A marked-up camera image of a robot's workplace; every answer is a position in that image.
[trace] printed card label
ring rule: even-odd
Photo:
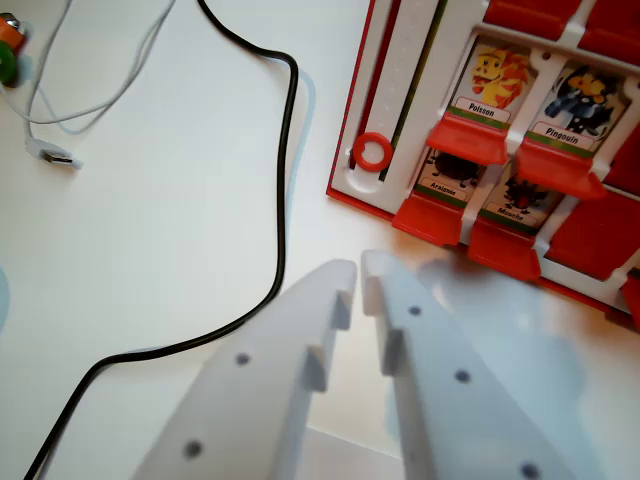
[[[475,122],[508,128],[533,85],[528,48],[490,37],[476,39],[448,111]]]
[[[561,193],[520,178],[511,162],[502,172],[500,182],[491,190],[479,215],[535,235],[561,199]]]
[[[448,195],[450,197],[454,197],[454,198],[459,198],[460,200],[466,200],[467,199],[467,194],[460,191],[460,190],[456,190],[453,187],[448,187],[447,185],[443,185],[442,183],[438,183],[438,182],[429,182],[428,178],[423,178],[421,179],[421,185],[424,187],[429,187],[432,188],[433,190],[436,190],[438,192],[444,193],[445,195]]]
[[[569,62],[560,72],[526,136],[560,150],[592,157],[629,105],[624,78]]]
[[[415,189],[463,207],[473,195],[485,167],[441,152],[429,150]]]
[[[543,135],[547,138],[553,138],[554,140],[558,140],[562,143],[575,145],[579,148],[584,148],[585,150],[588,150],[589,148],[591,148],[591,145],[593,145],[593,140],[591,140],[589,137],[571,132],[570,130],[555,127],[544,122],[536,123],[531,131],[539,133],[540,135]]]
[[[478,102],[477,100],[471,100],[466,97],[460,97],[458,100],[456,100],[456,107],[462,110],[466,110],[467,112],[476,113],[487,118],[493,118],[494,120],[498,120],[504,123],[506,123],[511,116],[511,113],[509,113],[507,110],[501,110],[499,108],[492,107],[491,105]]]
[[[503,217],[510,218],[511,220],[524,223],[525,225],[529,225],[533,227],[536,224],[536,220],[531,218],[529,215],[523,215],[520,213],[519,209],[513,209],[513,207],[509,206],[508,208],[504,205],[498,205],[496,203],[489,203],[486,207],[486,210],[490,212],[497,213],[498,215],[502,215]]]

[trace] cartoon spider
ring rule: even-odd
[[[465,184],[467,181],[473,187],[478,185],[481,167],[477,163],[444,152],[427,159],[427,163],[435,164],[437,172],[432,173],[434,177],[442,174],[445,177],[460,180],[460,188],[467,188]]]

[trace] small screw hole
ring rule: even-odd
[[[202,453],[202,444],[198,440],[190,440],[184,446],[184,456],[188,459],[196,458]]]
[[[525,463],[520,470],[524,478],[533,480],[540,478],[540,470],[533,463]]]
[[[250,361],[251,361],[251,357],[246,353],[239,353],[238,355],[236,355],[236,363],[238,365],[246,365]]]
[[[471,381],[471,375],[466,370],[458,370],[455,377],[460,383],[469,383]]]

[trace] green object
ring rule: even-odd
[[[6,42],[0,42],[0,82],[9,83],[16,76],[18,62],[13,50]]]

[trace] red ring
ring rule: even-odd
[[[377,143],[382,147],[384,156],[382,157],[381,162],[367,162],[362,156],[365,145],[368,142]],[[360,168],[362,168],[363,170],[366,170],[367,172],[381,172],[391,163],[391,157],[393,156],[393,147],[391,146],[391,143],[389,143],[389,140],[384,137],[384,135],[375,132],[366,132],[356,138],[356,141],[353,144],[352,154],[353,158],[356,159],[356,163],[360,165]]]

